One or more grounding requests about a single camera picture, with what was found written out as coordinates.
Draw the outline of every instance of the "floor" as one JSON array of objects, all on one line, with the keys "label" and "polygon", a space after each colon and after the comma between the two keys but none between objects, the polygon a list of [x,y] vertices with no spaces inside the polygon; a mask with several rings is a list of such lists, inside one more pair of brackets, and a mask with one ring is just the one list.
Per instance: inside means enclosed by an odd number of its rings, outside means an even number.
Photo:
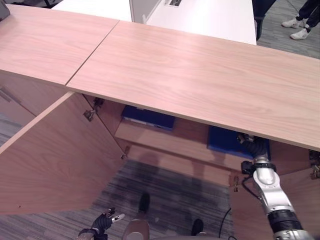
[{"label": "floor", "polygon": [[320,24],[304,40],[289,36],[299,29],[285,28],[281,23],[293,19],[306,0],[277,0],[268,11],[262,25],[262,35],[257,45],[320,59]]},{"label": "floor", "polygon": [[[305,0],[289,1],[299,9]],[[44,6],[42,0],[25,0],[25,3]],[[297,14],[290,3],[287,0],[275,2],[264,20],[262,36],[257,44],[320,59],[320,24],[307,39],[301,41],[289,38],[297,29],[281,27],[281,22]],[[19,125],[0,114],[0,146],[19,129]],[[126,225],[136,213],[143,191],[151,195],[148,220],[152,238],[188,235],[196,218],[202,218],[205,231],[217,237],[220,222],[229,209],[229,193],[225,187],[129,160],[91,208],[0,216],[0,240],[73,240],[82,228],[89,227],[108,207],[116,207],[117,213],[126,214],[125,219],[115,223],[108,231],[110,240],[120,240]],[[224,222],[221,236],[227,239],[232,234],[230,214]]]}]

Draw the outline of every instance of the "white table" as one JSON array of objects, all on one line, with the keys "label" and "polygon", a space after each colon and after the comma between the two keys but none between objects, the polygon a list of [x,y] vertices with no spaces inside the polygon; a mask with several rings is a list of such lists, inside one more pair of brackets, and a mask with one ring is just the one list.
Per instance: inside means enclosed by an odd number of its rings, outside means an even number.
[{"label": "white table", "polygon": [[52,9],[132,21],[129,0],[63,0]]},{"label": "white table", "polygon": [[[257,44],[252,0],[182,0],[179,7],[165,2],[161,0],[146,24]],[[54,9],[132,21],[130,0],[63,0]]]},{"label": "white table", "polygon": [[160,2],[146,24],[257,44],[252,0],[182,0],[179,7],[165,2]]}]

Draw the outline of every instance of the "white sneaker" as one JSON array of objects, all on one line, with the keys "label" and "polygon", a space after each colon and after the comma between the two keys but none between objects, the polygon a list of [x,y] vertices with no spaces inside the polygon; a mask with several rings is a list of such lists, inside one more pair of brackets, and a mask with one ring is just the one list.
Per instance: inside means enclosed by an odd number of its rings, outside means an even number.
[{"label": "white sneaker", "polygon": [[300,27],[300,23],[301,21],[298,21],[296,18],[290,20],[290,21],[284,21],[283,23],[281,23],[282,27],[285,28],[293,28],[293,29],[297,29],[298,27]]},{"label": "white sneaker", "polygon": [[302,39],[306,39],[309,34],[310,32],[307,32],[307,29],[303,28],[301,31],[291,34],[290,38],[294,40],[302,40]]}]

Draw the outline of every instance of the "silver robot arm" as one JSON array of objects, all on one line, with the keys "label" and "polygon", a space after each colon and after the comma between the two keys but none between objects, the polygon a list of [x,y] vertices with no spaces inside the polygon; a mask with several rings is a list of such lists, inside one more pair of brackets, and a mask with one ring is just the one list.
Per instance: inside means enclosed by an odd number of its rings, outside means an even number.
[{"label": "silver robot arm", "polygon": [[275,240],[314,240],[303,229],[294,207],[280,186],[276,167],[268,159],[267,147],[262,138],[239,135],[239,142],[254,156],[253,163],[242,163],[242,172],[253,176],[259,192],[256,196],[267,215]]}]

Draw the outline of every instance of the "black shoe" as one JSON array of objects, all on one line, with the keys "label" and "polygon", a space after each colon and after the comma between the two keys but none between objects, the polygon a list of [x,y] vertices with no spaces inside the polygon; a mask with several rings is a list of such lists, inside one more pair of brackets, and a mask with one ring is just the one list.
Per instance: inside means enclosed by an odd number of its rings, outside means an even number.
[{"label": "black shoe", "polygon": [[150,195],[147,192],[144,192],[140,198],[139,202],[139,213],[147,213],[150,205]]},{"label": "black shoe", "polygon": [[196,236],[197,234],[203,231],[204,231],[204,222],[198,218],[193,222],[191,236]]}]

